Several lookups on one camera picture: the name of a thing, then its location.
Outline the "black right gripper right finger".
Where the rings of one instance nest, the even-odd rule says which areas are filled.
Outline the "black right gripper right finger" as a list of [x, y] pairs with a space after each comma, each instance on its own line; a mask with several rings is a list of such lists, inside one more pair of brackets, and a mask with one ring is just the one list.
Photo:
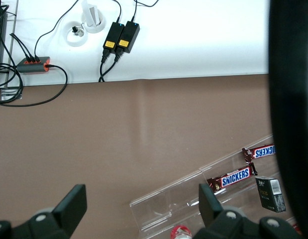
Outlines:
[[224, 209], [207, 184], [199, 185], [199, 211], [205, 227], [195, 239], [302, 239], [285, 220], [263, 217], [254, 223], [232, 207]]

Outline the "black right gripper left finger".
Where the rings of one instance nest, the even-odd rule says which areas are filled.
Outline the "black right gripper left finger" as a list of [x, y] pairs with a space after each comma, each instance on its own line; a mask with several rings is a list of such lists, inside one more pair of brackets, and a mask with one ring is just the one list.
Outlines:
[[39, 212], [17, 227], [0, 221], [0, 239], [69, 239], [86, 211], [86, 186], [77, 184], [55, 208]]

